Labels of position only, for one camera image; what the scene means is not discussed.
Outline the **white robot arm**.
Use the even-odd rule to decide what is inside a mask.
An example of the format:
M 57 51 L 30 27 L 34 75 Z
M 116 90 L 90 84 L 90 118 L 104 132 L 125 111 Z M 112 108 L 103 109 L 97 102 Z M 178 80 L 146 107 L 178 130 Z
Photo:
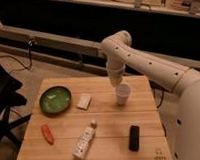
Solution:
M 107 57 L 106 71 L 114 87 L 122 82 L 125 65 L 147 76 L 179 99 L 175 160 L 200 160 L 200 72 L 131 47 L 132 36 L 121 30 L 104 38 L 101 50 Z

